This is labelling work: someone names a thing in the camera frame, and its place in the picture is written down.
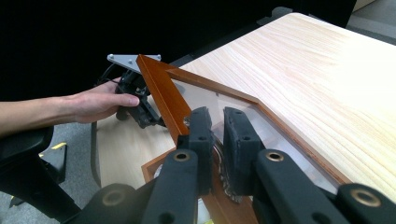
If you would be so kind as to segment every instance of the gray floor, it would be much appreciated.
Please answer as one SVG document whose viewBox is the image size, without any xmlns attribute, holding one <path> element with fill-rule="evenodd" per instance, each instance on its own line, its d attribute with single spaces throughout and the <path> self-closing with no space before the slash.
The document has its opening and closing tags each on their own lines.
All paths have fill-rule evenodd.
<svg viewBox="0 0 396 224">
<path fill-rule="evenodd" d="M 260 20 L 260 24 L 272 21 L 290 11 L 276 8 L 272 18 Z M 396 0 L 376 0 L 356 12 L 350 18 L 348 30 L 396 45 Z M 178 64 L 193 57 L 188 55 Z M 83 207 L 99 190 L 91 172 L 91 125 L 65 124 L 55 127 L 52 146 L 66 142 L 69 146 L 66 180 L 63 189 Z M 37 212 L 27 203 L 8 208 L 10 196 L 0 192 L 0 223 L 57 223 Z"/>
</svg>

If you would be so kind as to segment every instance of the light wood table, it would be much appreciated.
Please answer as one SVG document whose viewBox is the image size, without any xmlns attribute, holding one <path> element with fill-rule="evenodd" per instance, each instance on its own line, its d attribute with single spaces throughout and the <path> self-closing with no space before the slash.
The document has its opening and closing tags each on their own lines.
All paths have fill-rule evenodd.
<svg viewBox="0 0 396 224">
<path fill-rule="evenodd" d="M 181 68 L 257 97 L 342 181 L 396 201 L 395 46 L 293 13 Z M 103 186 L 142 186 L 141 165 L 174 147 L 114 117 L 97 136 Z"/>
</svg>

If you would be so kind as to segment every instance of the hand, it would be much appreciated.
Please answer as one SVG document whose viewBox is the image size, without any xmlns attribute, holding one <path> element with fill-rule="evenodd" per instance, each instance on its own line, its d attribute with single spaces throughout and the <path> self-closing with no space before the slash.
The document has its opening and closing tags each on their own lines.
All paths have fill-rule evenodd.
<svg viewBox="0 0 396 224">
<path fill-rule="evenodd" d="M 75 121 L 80 123 L 105 119 L 118 110 L 119 105 L 137 106 L 139 98 L 131 94 L 115 94 L 120 78 L 108 81 L 88 91 L 69 96 L 75 104 Z"/>
</svg>

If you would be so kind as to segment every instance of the black background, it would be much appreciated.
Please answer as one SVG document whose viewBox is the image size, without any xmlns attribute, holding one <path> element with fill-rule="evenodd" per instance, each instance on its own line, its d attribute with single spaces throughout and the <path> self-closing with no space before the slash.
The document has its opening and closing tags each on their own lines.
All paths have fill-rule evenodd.
<svg viewBox="0 0 396 224">
<path fill-rule="evenodd" d="M 263 1 L 48 1 L 0 3 L 0 101 L 92 87 L 114 54 L 170 63 L 264 17 Z"/>
</svg>

